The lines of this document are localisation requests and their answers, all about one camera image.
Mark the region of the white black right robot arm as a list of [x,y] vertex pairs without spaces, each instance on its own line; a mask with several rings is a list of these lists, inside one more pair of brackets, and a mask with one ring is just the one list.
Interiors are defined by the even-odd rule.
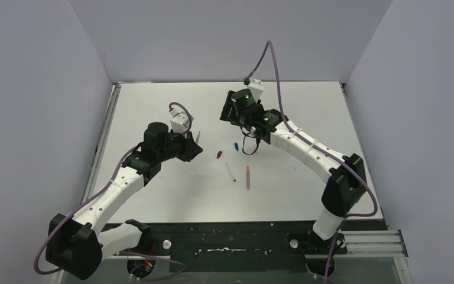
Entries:
[[340,225],[351,216],[351,209],[370,193],[363,159],[346,156],[327,148],[299,129],[276,109],[264,109],[252,90],[229,91],[220,120],[239,127],[247,138],[254,139],[258,149],[263,141],[284,150],[315,172],[325,183],[322,211],[309,236],[311,247],[323,253],[337,241]]

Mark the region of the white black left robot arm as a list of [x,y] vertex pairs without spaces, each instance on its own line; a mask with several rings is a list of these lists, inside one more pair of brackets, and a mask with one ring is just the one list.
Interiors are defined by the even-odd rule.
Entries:
[[108,257],[127,249],[146,253],[151,246],[147,225],[136,220],[109,230],[105,225],[132,195],[148,185],[164,162],[190,162],[202,151],[190,131],[180,134],[163,122],[152,122],[144,131],[143,141],[121,157],[98,193],[69,214],[51,219],[48,237],[38,254],[56,266],[53,273],[64,270],[86,280]]

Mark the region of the white blue marker pen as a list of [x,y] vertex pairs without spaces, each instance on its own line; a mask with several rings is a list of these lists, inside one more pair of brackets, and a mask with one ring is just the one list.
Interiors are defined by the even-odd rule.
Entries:
[[231,179],[236,182],[236,176],[234,174],[234,171],[232,170],[232,168],[230,167],[230,165],[228,163],[225,163],[225,166],[226,166],[226,169],[231,177]]

